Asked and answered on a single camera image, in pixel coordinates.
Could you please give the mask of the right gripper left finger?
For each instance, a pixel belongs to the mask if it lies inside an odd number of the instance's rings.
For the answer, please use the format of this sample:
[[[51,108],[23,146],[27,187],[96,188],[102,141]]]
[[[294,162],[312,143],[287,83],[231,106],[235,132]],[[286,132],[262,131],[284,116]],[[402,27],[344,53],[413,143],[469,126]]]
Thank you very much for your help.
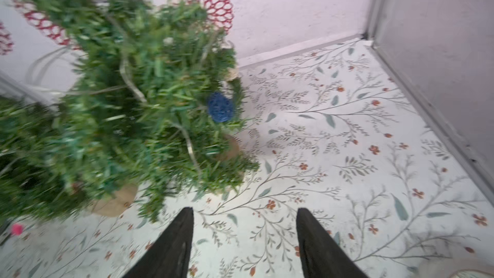
[[[183,208],[124,278],[184,278],[189,273],[194,212]]]

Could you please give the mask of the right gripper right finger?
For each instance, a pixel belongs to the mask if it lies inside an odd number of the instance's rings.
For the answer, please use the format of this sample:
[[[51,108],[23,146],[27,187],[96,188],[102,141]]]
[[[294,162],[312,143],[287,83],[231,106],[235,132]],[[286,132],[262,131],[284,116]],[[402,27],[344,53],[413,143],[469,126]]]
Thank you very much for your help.
[[[308,209],[298,209],[296,227],[304,277],[367,277]]]

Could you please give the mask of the blue rattan ball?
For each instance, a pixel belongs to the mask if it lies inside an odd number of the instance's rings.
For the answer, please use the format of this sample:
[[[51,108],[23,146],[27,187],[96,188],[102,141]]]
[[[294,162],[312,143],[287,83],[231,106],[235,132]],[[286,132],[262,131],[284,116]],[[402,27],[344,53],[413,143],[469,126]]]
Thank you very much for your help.
[[[220,92],[215,92],[210,96],[207,108],[214,122],[228,122],[234,118],[233,102]]]

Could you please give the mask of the green christmas tree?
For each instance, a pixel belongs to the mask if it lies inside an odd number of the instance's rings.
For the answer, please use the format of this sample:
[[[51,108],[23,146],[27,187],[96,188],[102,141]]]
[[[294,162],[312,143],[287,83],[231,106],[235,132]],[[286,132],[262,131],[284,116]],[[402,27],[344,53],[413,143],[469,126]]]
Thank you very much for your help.
[[[235,67],[235,51],[226,45],[225,31],[201,64],[212,31],[222,30],[207,11],[198,3],[157,8],[142,1],[123,25],[134,41],[131,78],[149,105],[138,117],[142,130],[131,146],[131,174],[124,185],[145,185],[140,213],[157,220],[168,196],[237,189],[259,163],[230,142],[233,132],[244,126],[244,93],[239,79],[225,81],[228,70]],[[234,118],[228,122],[214,122],[208,113],[208,99],[215,92],[233,102]],[[189,157],[185,138],[172,123],[188,132],[201,174]]]
[[[142,0],[14,0],[62,45],[78,46],[45,57],[38,81],[64,55],[72,56],[64,91],[125,86],[121,55],[134,48],[124,19]],[[142,130],[143,105],[127,88],[97,95],[52,95],[50,102],[1,99],[1,215],[65,218],[97,198],[109,198],[130,179],[130,150]]]

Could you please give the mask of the clear string light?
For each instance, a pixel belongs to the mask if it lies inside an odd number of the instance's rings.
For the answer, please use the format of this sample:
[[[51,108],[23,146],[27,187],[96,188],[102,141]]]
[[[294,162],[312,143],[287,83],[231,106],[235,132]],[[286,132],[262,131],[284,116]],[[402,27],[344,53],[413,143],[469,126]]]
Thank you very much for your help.
[[[212,50],[212,44],[217,39],[217,36],[223,32],[224,32],[224,30],[213,30],[212,31],[211,39],[208,42],[207,46],[205,46],[203,49],[203,53],[201,55],[201,61],[200,61],[201,64],[203,64],[203,61],[206,59],[208,53]],[[120,76],[122,77],[122,79],[124,81],[125,86],[113,86],[110,88],[105,88],[105,89],[100,90],[100,91],[57,91],[54,89],[41,87],[41,86],[39,86],[41,81],[36,81],[36,80],[33,81],[30,79],[30,78],[32,78],[32,74],[33,74],[34,69],[39,64],[38,62],[43,61],[45,57],[51,56],[50,54],[56,54],[57,52],[60,52],[60,51],[65,53],[69,50],[72,50],[73,48],[78,50],[78,46],[76,46],[72,42],[69,42],[67,45],[62,45],[61,47],[59,47],[55,51],[52,51],[51,53],[48,53],[48,54],[40,57],[39,59],[37,59],[37,61],[34,62],[29,67],[27,75],[25,77],[26,82],[27,82],[27,86],[36,90],[36,91],[42,91],[42,92],[50,93],[52,95],[55,95],[55,94],[56,95],[97,95],[100,93],[107,93],[110,91],[117,91],[117,90],[121,90],[123,88],[127,88],[135,96],[135,99],[137,99],[137,101],[139,101],[140,104],[142,104],[143,106],[149,105],[148,101],[145,98],[145,95],[134,84],[134,82],[132,81],[132,78],[131,78],[131,74],[128,73],[128,71],[127,71],[128,69],[130,69],[130,65],[129,65],[128,56],[125,52],[123,53],[123,55],[121,55],[121,61],[120,61],[119,70],[118,70],[120,73]],[[188,132],[186,132],[185,128],[179,124],[172,123],[172,126],[174,126],[176,129],[181,131],[181,133],[182,133],[182,135],[185,138],[186,143],[187,143],[187,150],[189,153],[189,157],[190,157],[192,163],[194,164],[196,171],[198,171],[199,174],[201,174],[202,170],[201,170],[199,163],[196,159],[196,156],[194,153],[194,148],[192,145],[192,140],[190,139]]]

